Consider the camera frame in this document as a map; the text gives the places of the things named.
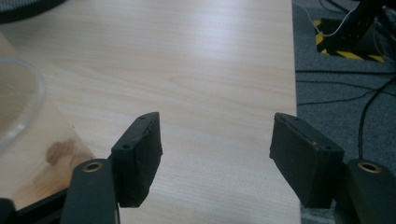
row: black and yellow hazard tape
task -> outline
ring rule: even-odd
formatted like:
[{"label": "black and yellow hazard tape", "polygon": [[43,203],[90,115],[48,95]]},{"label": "black and yellow hazard tape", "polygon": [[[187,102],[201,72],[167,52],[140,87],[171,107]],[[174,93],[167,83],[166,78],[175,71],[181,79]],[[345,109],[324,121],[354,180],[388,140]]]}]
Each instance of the black and yellow hazard tape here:
[{"label": "black and yellow hazard tape", "polygon": [[[314,21],[314,24],[318,27],[321,31],[323,27],[321,27],[321,21]],[[379,54],[367,54],[361,52],[352,52],[352,51],[342,51],[337,49],[330,49],[327,42],[326,37],[319,34],[318,31],[315,31],[316,36],[316,44],[317,44],[317,51],[322,54],[332,55],[332,56],[340,56],[348,59],[356,59],[356,60],[368,60],[368,61],[375,61],[375,62],[384,62],[384,58]]]}]

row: light wood surface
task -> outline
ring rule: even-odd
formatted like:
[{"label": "light wood surface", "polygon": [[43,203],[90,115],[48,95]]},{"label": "light wood surface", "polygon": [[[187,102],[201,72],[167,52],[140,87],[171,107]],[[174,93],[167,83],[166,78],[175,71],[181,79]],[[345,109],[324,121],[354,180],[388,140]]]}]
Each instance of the light wood surface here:
[{"label": "light wood surface", "polygon": [[0,32],[98,158],[160,112],[160,168],[121,223],[300,222],[269,159],[275,112],[295,114],[289,0],[68,0]]}]

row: clear plastic container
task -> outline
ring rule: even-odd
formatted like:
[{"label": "clear plastic container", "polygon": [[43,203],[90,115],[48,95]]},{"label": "clear plastic container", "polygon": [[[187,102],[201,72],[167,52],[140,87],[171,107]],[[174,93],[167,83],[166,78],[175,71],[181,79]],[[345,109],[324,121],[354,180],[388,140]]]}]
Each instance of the clear plastic container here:
[{"label": "clear plastic container", "polygon": [[0,197],[17,209],[68,187],[93,158],[25,61],[0,58]]}]

